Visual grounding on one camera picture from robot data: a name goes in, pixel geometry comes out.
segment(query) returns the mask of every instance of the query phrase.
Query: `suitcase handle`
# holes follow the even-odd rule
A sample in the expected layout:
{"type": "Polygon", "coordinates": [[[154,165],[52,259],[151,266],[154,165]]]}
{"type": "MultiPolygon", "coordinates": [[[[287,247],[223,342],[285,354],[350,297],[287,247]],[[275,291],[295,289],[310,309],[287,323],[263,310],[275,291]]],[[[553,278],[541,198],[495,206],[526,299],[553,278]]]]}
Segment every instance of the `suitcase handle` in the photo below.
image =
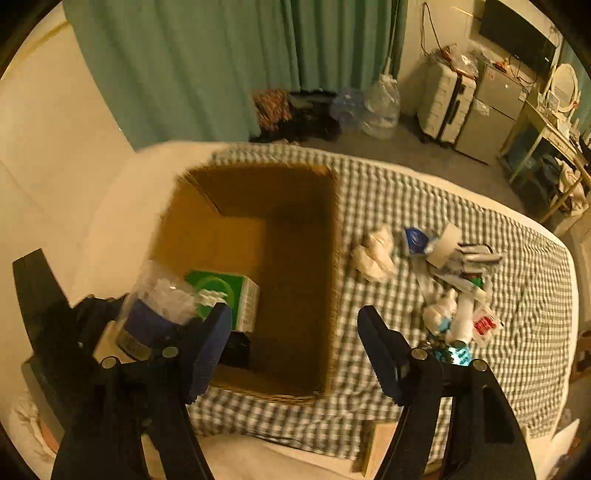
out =
{"type": "Polygon", "coordinates": [[[453,119],[456,117],[456,113],[457,113],[457,109],[460,108],[460,100],[456,100],[455,105],[453,106],[453,111],[452,114],[449,116],[449,120],[447,121],[447,123],[449,125],[452,124],[453,119]]]}

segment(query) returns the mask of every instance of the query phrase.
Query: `black tv screen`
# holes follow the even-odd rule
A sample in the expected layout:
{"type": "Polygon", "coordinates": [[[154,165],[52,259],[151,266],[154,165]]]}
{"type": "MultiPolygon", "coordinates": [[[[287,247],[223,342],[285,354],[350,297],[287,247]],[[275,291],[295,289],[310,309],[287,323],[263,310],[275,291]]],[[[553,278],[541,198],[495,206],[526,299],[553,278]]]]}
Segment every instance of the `black tv screen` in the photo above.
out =
{"type": "Polygon", "coordinates": [[[480,35],[504,48],[542,77],[550,71],[556,51],[554,44],[499,0],[486,0],[480,35]]]}

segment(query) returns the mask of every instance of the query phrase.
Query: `white mirror frame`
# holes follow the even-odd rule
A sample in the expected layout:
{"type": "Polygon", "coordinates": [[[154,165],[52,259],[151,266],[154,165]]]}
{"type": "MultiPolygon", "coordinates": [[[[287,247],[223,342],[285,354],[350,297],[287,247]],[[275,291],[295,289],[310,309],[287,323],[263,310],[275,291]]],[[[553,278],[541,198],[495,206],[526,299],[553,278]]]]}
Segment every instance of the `white mirror frame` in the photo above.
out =
{"type": "Polygon", "coordinates": [[[556,76],[556,74],[558,73],[559,70],[566,70],[568,73],[570,73],[570,75],[572,76],[573,80],[574,80],[574,92],[572,97],[570,98],[570,103],[567,106],[558,106],[558,111],[561,113],[566,113],[566,112],[570,112],[573,108],[573,104],[575,103],[575,101],[577,100],[577,97],[579,95],[579,80],[577,79],[577,74],[574,71],[573,66],[570,63],[561,63],[557,68],[556,71],[552,74],[552,79],[551,79],[551,87],[550,87],[550,91],[552,91],[552,93],[554,95],[556,95],[556,92],[554,91],[554,78],[556,76]]]}

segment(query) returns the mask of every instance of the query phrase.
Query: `white suitcase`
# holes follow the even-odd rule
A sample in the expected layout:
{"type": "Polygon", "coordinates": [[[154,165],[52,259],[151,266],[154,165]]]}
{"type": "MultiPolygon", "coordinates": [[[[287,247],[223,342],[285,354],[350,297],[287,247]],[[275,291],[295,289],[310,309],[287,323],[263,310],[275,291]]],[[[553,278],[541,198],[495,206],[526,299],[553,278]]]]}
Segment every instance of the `white suitcase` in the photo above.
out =
{"type": "Polygon", "coordinates": [[[474,98],[476,82],[454,72],[434,59],[427,64],[423,101],[418,109],[418,123],[428,137],[442,143],[454,143],[474,98]]]}

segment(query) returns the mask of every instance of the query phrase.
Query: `open cardboard box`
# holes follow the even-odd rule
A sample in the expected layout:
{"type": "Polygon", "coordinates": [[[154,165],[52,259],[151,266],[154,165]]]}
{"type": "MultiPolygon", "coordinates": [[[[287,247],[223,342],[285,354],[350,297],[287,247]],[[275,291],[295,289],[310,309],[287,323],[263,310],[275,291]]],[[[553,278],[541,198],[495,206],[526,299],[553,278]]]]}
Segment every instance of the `open cardboard box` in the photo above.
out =
{"type": "Polygon", "coordinates": [[[205,167],[179,180],[150,258],[181,277],[238,273],[261,289],[249,368],[218,365],[212,385],[291,404],[332,390],[337,203],[325,167],[205,167]]]}

